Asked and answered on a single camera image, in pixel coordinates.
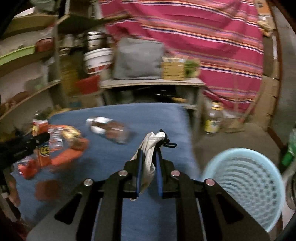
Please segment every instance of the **metal pot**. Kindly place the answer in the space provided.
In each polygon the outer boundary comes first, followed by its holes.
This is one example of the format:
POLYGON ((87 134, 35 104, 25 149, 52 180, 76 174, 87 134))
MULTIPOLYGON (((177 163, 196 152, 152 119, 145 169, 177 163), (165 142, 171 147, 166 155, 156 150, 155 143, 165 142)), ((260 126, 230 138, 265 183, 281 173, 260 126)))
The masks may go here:
POLYGON ((106 48, 107 47, 107 35, 103 32, 92 31, 86 34, 85 46, 88 51, 106 48))

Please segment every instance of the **wooden board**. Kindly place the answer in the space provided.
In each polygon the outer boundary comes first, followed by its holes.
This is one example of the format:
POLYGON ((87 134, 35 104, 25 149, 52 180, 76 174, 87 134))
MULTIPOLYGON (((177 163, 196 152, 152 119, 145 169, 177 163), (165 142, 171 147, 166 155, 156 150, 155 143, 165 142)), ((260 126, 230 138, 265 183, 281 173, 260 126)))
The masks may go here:
POLYGON ((53 24, 56 16, 53 15, 29 15, 14 18, 7 27, 2 39, 30 31, 37 31, 47 28, 53 24))
POLYGON ((24 100, 22 100, 21 102, 17 103, 16 105, 14 105, 13 107, 11 107, 7 112, 5 112, 2 116, 0 116, 0 121, 5 117, 7 116, 10 112, 12 112, 13 110, 15 110, 16 108, 18 108, 20 105, 22 105, 23 103, 25 103, 27 100, 31 99, 32 97, 38 95, 39 93, 55 86, 55 85, 58 85, 60 84, 60 81, 56 81, 54 83, 51 83, 49 84, 48 86, 44 87, 43 89, 35 92, 34 94, 30 95, 29 97, 25 98, 24 100))
POLYGON ((68 13, 62 16, 57 21, 57 24, 59 25, 60 34, 80 34, 90 28, 129 17, 129 15, 119 15, 116 17, 93 19, 75 15, 73 13, 68 13))
POLYGON ((28 64, 40 61, 42 59, 49 58, 50 56, 53 55, 53 53, 54 53, 53 51, 45 51, 45 52, 37 52, 37 53, 35 52, 33 54, 25 55, 20 58, 9 61, 0 66, 0 77, 10 73, 15 69, 19 69, 28 64))
POLYGON ((101 89, 137 86, 137 85, 190 85, 190 86, 204 86, 205 83, 200 79, 186 79, 179 80, 105 80, 100 82, 101 89))

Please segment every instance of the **orange box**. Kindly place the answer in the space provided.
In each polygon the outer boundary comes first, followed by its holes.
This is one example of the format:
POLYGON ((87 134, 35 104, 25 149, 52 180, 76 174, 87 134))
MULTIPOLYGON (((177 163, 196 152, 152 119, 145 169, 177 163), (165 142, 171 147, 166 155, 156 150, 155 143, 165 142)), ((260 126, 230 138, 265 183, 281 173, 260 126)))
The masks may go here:
MULTIPOLYGON (((47 120, 33 120, 32 135, 36 136, 38 134, 48 132, 48 122, 47 120)), ((45 142, 38 146, 38 161, 41 167, 45 167, 51 163, 50 161, 50 149, 49 142, 45 142)))

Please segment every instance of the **red container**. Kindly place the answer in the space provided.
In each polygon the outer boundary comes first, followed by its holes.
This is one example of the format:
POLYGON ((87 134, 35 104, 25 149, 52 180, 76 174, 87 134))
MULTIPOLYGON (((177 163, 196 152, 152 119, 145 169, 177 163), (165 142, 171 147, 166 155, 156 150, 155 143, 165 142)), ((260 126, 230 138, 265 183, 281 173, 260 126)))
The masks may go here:
POLYGON ((98 81, 99 76, 92 76, 76 82, 77 87, 79 88, 82 94, 90 94, 98 91, 98 81))
POLYGON ((35 44, 36 52, 44 52, 49 50, 54 50, 54 38, 44 38, 40 39, 35 44))

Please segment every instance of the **small wooden box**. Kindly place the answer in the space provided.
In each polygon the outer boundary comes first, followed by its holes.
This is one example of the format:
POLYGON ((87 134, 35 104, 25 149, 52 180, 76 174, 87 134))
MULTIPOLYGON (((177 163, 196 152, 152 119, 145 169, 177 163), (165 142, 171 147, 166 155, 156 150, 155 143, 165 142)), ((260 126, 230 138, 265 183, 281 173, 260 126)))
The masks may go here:
POLYGON ((163 62, 163 80, 185 80, 184 63, 179 62, 163 62))

